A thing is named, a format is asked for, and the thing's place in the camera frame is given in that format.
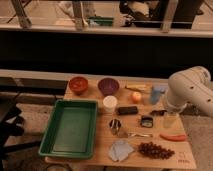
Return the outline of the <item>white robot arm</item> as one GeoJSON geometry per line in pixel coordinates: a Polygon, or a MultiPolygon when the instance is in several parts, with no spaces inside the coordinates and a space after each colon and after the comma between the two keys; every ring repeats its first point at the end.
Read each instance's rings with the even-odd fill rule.
{"type": "Polygon", "coordinates": [[[170,128],[188,103],[213,117],[213,90],[210,72],[202,66],[195,66],[173,73],[168,79],[168,88],[162,97],[166,110],[163,126],[170,128]]]}

